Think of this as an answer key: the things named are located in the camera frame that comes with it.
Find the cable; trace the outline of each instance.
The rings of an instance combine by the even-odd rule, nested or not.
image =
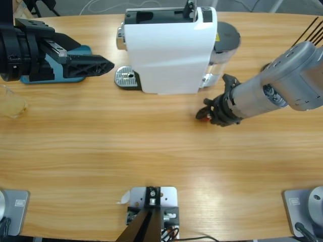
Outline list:
[[[255,3],[254,3],[254,5],[253,5],[253,7],[252,7],[252,9],[251,9],[251,12],[253,12],[253,10],[255,9],[255,7],[257,6],[257,4],[258,4],[258,2],[259,2],[260,0],[257,0]]]
[[[310,242],[318,242],[316,236],[308,231],[304,225],[300,222],[295,224],[295,228],[297,231],[301,232],[301,234]]]
[[[201,237],[195,237],[195,238],[175,238],[169,241],[189,241],[189,240],[198,240],[198,239],[204,239],[204,238],[209,238],[215,242],[219,242],[216,238],[213,238],[211,236],[201,236]]]
[[[132,6],[135,6],[135,7],[142,7],[144,4],[146,3],[156,3],[160,8],[162,7],[161,4],[158,2],[158,1],[155,1],[155,0],[147,0],[147,1],[144,1],[142,4],[138,5],[138,4],[133,4],[133,3],[121,3],[121,4],[117,4],[115,6],[112,6],[110,8],[107,8],[107,9],[104,9],[104,10],[100,10],[100,11],[94,11],[91,9],[91,6],[99,1],[102,1],[102,0],[91,0],[89,1],[81,10],[80,14],[79,15],[82,15],[82,13],[84,12],[84,10],[86,8],[88,8],[88,10],[91,12],[91,13],[95,13],[95,14],[98,14],[98,13],[104,13],[110,9],[114,9],[116,7],[119,7],[119,6],[122,6],[124,4],[129,4],[129,5],[132,5]]]
[[[41,18],[41,14],[40,14],[40,11],[39,11],[39,9],[38,9],[38,7],[37,7],[37,5],[36,5],[35,0],[31,0],[31,3],[33,4],[33,6],[34,6],[34,8],[35,8],[35,11],[36,11],[37,16],[38,16],[39,18]]]
[[[240,3],[242,4],[249,12],[252,12],[251,8],[248,7],[244,2],[240,1],[240,0],[232,0],[232,1],[235,1],[237,3]]]
[[[60,14],[59,14],[55,9],[53,9],[53,10],[52,10],[52,12],[53,12],[57,17],[59,17],[59,16],[60,16]]]
[[[172,228],[170,228],[170,229],[164,229],[163,231],[162,231],[162,233],[161,234],[164,234],[165,232],[167,232],[168,230],[170,230],[170,232],[168,232],[165,236],[163,236],[162,238],[161,238],[161,240],[163,241],[163,242],[169,242],[169,241],[171,241],[172,239],[174,239],[177,235],[178,235],[178,231],[179,231],[179,228],[174,228],[174,227],[172,227]]]

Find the gray base plate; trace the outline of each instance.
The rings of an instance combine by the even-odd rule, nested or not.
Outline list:
[[[146,196],[146,187],[132,188],[130,191],[129,206],[134,208],[140,208],[140,209],[143,208],[145,203],[145,196]],[[161,196],[160,198],[161,207],[178,207],[177,189],[175,187],[160,187],[160,196]],[[177,233],[176,238],[180,238],[179,232]]]
[[[17,236],[23,226],[29,192],[19,190],[2,190],[2,192],[5,197],[4,217],[11,219],[8,235]]]
[[[308,231],[314,233],[307,205],[310,191],[311,189],[302,189],[284,191],[283,193],[290,229],[296,237],[303,237],[302,233],[295,228],[297,222],[301,222]]]

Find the black cable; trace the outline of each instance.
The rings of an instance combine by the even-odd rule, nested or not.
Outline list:
[[[213,238],[211,236],[201,236],[201,237],[195,237],[195,238],[175,238],[169,241],[189,241],[189,240],[198,240],[198,239],[204,239],[204,238],[209,238],[215,242],[219,242],[216,238]]]
[[[251,11],[250,12],[253,12],[253,10],[255,9],[255,7],[257,6],[257,4],[258,4],[258,2],[259,2],[260,0],[257,0],[255,3],[254,3],[254,5],[253,5],[253,7],[252,7],[252,9],[251,9]]]
[[[52,12],[53,12],[57,17],[60,17],[60,14],[59,14],[55,9],[52,9]]]
[[[31,0],[31,3],[33,4],[34,8],[35,8],[35,11],[36,11],[36,14],[39,18],[41,18],[41,14],[40,14],[40,11],[36,5],[36,1],[35,0]]]
[[[318,242],[316,236],[308,231],[304,225],[300,222],[295,224],[295,228],[297,231],[301,232],[301,234],[310,242]]]
[[[307,27],[307,29],[305,29],[305,31],[301,34],[301,36],[299,36],[299,38],[295,41],[295,43],[292,45],[292,47],[304,36],[304,34],[308,31],[308,29],[316,22],[316,20],[318,19],[318,17],[316,17],[312,23],[310,23],[310,25]]]

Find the gray robot arm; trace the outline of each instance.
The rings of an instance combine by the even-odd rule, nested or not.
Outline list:
[[[228,126],[242,119],[290,105],[298,111],[323,105],[323,47],[303,42],[290,48],[264,71],[245,83],[223,77],[224,94],[205,99],[197,119],[210,118],[212,124]]]

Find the metal base plate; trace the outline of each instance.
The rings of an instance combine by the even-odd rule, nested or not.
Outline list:
[[[145,203],[146,187],[134,187],[130,191],[130,207],[142,209]],[[160,206],[161,207],[178,207],[177,189],[175,187],[161,187],[160,188]]]
[[[8,235],[17,236],[23,226],[29,192],[20,190],[2,190],[2,192],[6,201],[4,217],[11,219]]]
[[[123,89],[137,90],[139,88],[135,72],[130,66],[124,66],[117,69],[115,74],[115,83],[118,87]]]
[[[310,192],[311,189],[302,189],[284,191],[283,193],[290,229],[296,237],[303,237],[302,233],[295,228],[297,222],[302,223],[308,231],[314,233],[312,221],[308,215],[308,196]]]

